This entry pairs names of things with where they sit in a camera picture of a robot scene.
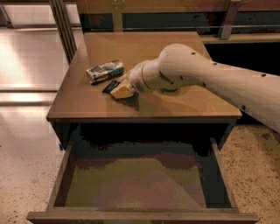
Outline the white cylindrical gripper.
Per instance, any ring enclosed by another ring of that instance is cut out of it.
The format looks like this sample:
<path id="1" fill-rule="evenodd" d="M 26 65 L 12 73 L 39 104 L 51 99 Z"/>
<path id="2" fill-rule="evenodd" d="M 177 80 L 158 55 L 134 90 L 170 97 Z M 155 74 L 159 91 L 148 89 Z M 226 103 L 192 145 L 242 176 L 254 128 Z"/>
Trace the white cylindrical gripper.
<path id="1" fill-rule="evenodd" d="M 120 76 L 117 79 L 120 83 L 110 94 L 115 99 L 124 99 L 131 97 L 135 91 L 138 93 L 150 92 L 149 81 L 152 75 L 152 70 L 149 68 L 150 63 L 150 60 L 140 62 L 127 73 Z"/>

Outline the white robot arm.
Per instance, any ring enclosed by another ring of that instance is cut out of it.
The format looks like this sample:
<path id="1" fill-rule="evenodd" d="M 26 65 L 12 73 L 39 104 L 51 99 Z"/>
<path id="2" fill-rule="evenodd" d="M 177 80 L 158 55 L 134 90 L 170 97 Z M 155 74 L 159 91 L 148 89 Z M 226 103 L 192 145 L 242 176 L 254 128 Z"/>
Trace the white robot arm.
<path id="1" fill-rule="evenodd" d="M 206 88 L 257 121 L 280 132 L 280 77 L 212 61 L 188 45 L 166 46 L 153 60 L 134 66 L 110 91 L 116 99 L 135 93 Z"/>

